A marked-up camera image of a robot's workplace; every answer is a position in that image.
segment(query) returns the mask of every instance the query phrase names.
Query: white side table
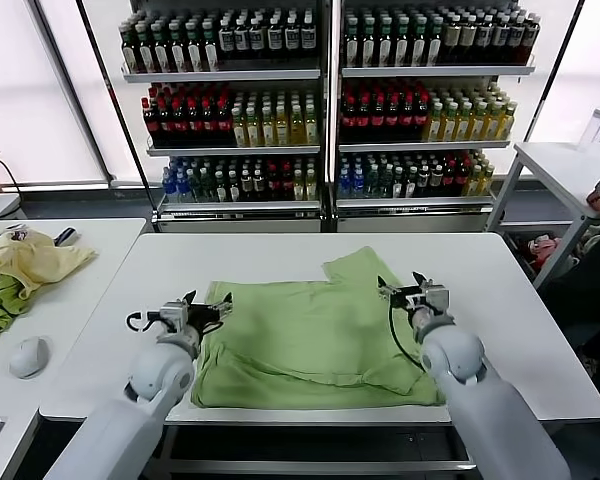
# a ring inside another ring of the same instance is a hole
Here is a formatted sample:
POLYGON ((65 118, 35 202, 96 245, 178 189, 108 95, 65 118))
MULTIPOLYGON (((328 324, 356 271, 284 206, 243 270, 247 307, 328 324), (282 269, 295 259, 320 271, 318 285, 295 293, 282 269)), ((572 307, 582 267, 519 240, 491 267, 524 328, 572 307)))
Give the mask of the white side table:
POLYGON ((550 280, 556 268, 573 251, 582 234, 600 213, 587 204, 587 196, 600 181, 600 143, 586 146, 569 143, 518 143, 511 170, 487 220, 486 230, 498 230, 502 213, 511 198, 520 172, 527 167, 573 214, 573 222, 560 245, 533 281, 538 289, 550 280))

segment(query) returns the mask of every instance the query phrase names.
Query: green t-shirt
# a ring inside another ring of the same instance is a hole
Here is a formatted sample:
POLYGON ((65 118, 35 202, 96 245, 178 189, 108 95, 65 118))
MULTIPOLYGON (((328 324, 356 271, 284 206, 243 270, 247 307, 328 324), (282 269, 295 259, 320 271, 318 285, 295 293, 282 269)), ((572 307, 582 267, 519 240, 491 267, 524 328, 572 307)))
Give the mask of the green t-shirt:
MULTIPOLYGON (((212 283, 207 303, 233 312, 207 335, 192 401, 200 407, 341 409, 442 403, 433 380, 391 338, 377 277, 402 285, 365 247, 324 265, 328 282, 212 283)), ((419 349, 404 312, 400 343, 419 349)))

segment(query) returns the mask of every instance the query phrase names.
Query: table leg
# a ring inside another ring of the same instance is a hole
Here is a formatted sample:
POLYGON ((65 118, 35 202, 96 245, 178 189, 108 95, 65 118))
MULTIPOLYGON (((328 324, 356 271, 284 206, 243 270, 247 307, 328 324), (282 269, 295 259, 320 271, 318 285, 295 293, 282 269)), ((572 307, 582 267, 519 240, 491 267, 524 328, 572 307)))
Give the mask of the table leg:
POLYGON ((513 190, 516 187, 516 183, 518 183, 518 177, 520 177, 522 168, 523 165, 520 161, 520 156, 516 155, 516 158, 513 159, 513 165, 511 165, 511 170, 509 170, 509 174, 507 175, 507 178, 502 184, 500 194, 498 195, 498 198, 496 198, 496 203, 493 205, 491 215, 489 215, 489 218, 487 219, 485 231, 495 232, 498 224, 500 223, 500 219, 502 218, 502 212, 504 212, 504 207, 509 201, 509 197, 511 196, 513 190))
POLYGON ((533 281, 533 286, 536 290, 539 290, 548 280, 551 280, 556 267, 562 265, 567 259, 582 237, 582 234, 589 228, 589 225, 591 225, 591 219, 584 215, 573 221, 560 241, 558 248, 551 254, 547 262, 542 266, 542 270, 540 270, 540 273, 533 281))

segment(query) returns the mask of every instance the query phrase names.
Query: metal pole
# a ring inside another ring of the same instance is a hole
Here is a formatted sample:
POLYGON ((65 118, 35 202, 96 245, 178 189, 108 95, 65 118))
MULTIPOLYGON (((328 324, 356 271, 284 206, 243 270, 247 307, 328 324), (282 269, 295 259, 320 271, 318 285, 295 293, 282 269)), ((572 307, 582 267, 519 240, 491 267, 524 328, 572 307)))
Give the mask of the metal pole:
POLYGON ((127 122, 125 122, 124 116, 122 115, 122 110, 120 109, 120 104, 118 103, 116 92, 113 86, 111 85, 111 79, 109 78, 109 74, 107 73, 107 67, 105 66, 104 60, 102 59, 102 55, 100 54, 100 49, 98 48, 96 37, 93 33, 93 29, 91 28, 91 23, 89 22, 87 11, 84 8, 82 0, 76 0, 76 5, 78 6, 78 11, 80 12, 80 17, 82 18, 82 23, 84 24, 87 36, 89 37, 89 42, 91 43, 93 54, 96 56, 98 67, 100 67, 102 79, 104 80, 104 84, 106 85, 107 90, 109 91, 109 98, 111 98, 111 103, 113 104, 113 108, 116 111, 116 115, 118 117, 118 121, 120 122, 120 126, 122 127, 122 133, 124 133, 124 138, 127 141, 127 145, 129 146, 129 150, 131 151, 131 156, 133 157, 133 162, 136 164, 138 174, 140 175, 140 179, 142 180, 142 185, 144 185, 147 197, 149 198, 149 203, 151 204, 151 208, 153 209, 154 215, 158 215, 156 203, 153 201, 153 197, 151 196, 151 189, 149 187, 149 182, 147 181, 147 176, 144 174, 144 170, 142 169, 140 158, 138 158, 138 152, 136 152, 136 148, 133 145, 131 134, 129 133, 129 129, 127 128, 127 122))
POLYGON ((102 176, 106 179, 109 186, 111 186, 111 180, 113 180, 113 176, 107 169, 102 152, 98 147, 98 143, 93 135, 93 131, 89 126, 86 115, 84 114, 84 110, 82 109, 82 105, 78 99, 78 94, 76 93, 73 83, 71 82, 69 71, 62 60, 62 55, 60 54, 58 44, 56 43, 53 32, 51 31, 51 27, 49 26, 44 9, 38 0, 25 0, 24 4, 27 7, 27 10, 29 10, 29 15, 31 15, 33 25, 38 32, 40 40, 42 41, 42 46, 45 49, 47 57, 49 57, 51 68, 53 68, 53 72, 60 83, 62 93, 67 99, 67 103, 69 104, 69 108, 71 109, 73 116, 78 122, 78 127, 84 136, 84 139, 87 143, 87 148, 91 152, 91 155, 93 155, 98 167, 100 167, 102 176))
POLYGON ((540 118, 540 112, 542 112, 542 108, 544 107, 544 103, 549 96, 549 92, 551 91, 551 87, 556 77, 558 76, 558 70, 560 70, 560 64, 562 64, 562 59, 564 58, 564 54, 567 51, 567 47, 569 46, 569 41, 571 40, 571 36, 576 29, 576 25, 578 23, 578 19, 580 18, 580 13, 582 12, 582 7, 584 7, 585 0, 579 0, 576 5, 576 9, 573 12, 573 17, 571 18, 571 23, 569 23, 569 28, 567 28, 567 34, 562 41, 562 45, 560 46, 560 51, 558 52, 558 56, 556 57, 556 61, 553 64, 553 68, 551 69, 551 73, 549 74, 549 79, 547 80, 547 84, 544 86, 544 91, 542 92, 542 96, 540 97, 540 102, 536 107, 536 111, 533 114, 533 118, 531 119, 531 124, 529 125, 529 129, 527 130, 527 134, 524 136, 524 141, 528 142, 531 138, 531 134, 533 133, 533 129, 536 127, 536 123, 538 123, 538 119, 540 118))

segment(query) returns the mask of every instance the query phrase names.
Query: floor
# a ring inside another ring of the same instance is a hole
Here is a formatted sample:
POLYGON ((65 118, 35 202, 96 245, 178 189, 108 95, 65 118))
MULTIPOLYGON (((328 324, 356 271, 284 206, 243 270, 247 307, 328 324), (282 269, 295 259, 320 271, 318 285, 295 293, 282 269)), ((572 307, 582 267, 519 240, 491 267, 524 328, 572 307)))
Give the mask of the floor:
MULTIPOLYGON (((23 210, 29 218, 144 217, 150 219, 152 213, 149 202, 142 197, 63 202, 28 201, 23 205, 23 210)), ((505 219, 507 221, 559 221, 568 220, 569 213, 546 191, 520 191, 515 193, 510 202, 505 219)), ((17 478, 27 480, 42 478, 76 429, 75 424, 43 422, 17 478)), ((567 425, 553 438, 567 459, 574 480, 600 480, 600 422, 567 425)), ((428 475, 426 478, 454 477, 428 475)))

